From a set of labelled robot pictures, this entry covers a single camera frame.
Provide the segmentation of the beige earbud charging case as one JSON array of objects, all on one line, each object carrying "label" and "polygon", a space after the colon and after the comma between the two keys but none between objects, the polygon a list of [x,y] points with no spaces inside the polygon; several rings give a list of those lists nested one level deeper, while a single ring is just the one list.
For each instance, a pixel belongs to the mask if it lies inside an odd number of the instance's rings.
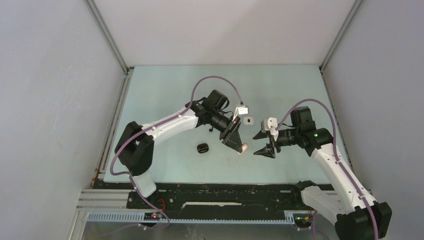
[{"label": "beige earbud charging case", "polygon": [[240,152],[240,154],[244,153],[247,149],[248,149],[248,144],[247,143],[243,143],[241,145],[241,152]]}]

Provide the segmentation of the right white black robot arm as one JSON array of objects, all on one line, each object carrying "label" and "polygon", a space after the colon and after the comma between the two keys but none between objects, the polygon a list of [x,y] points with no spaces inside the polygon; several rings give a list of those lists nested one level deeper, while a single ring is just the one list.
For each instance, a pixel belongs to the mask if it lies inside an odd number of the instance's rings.
[{"label": "right white black robot arm", "polygon": [[297,145],[324,172],[339,199],[335,199],[308,180],[295,185],[291,204],[297,209],[306,206],[318,211],[334,225],[341,240],[379,240],[387,235],[392,209],[387,202],[378,202],[360,183],[340,155],[332,134],[317,128],[309,107],[297,107],[290,113],[292,126],[279,130],[277,119],[265,118],[255,140],[269,139],[255,155],[274,159],[282,147]]}]

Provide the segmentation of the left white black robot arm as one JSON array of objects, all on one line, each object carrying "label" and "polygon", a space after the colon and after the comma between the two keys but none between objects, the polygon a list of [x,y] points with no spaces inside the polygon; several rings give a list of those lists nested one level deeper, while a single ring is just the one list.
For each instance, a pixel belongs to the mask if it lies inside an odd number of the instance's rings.
[{"label": "left white black robot arm", "polygon": [[119,161],[125,167],[123,174],[128,175],[139,191],[138,201],[145,208],[153,208],[158,202],[157,187],[149,172],[158,144],[182,132],[210,125],[219,132],[219,139],[225,146],[239,154],[247,149],[239,133],[241,119],[237,115],[225,116],[223,106],[227,105],[228,97],[214,89],[207,97],[187,103],[180,111],[157,123],[140,125],[132,121],[126,125],[112,161]]}]

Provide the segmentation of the white earbud charging case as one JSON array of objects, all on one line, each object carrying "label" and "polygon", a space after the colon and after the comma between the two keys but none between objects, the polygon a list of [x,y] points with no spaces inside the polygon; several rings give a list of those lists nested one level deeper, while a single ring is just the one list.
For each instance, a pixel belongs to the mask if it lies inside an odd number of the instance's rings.
[{"label": "white earbud charging case", "polygon": [[247,125],[247,126],[253,125],[254,124],[254,118],[252,116],[245,116],[243,118],[243,124]]}]

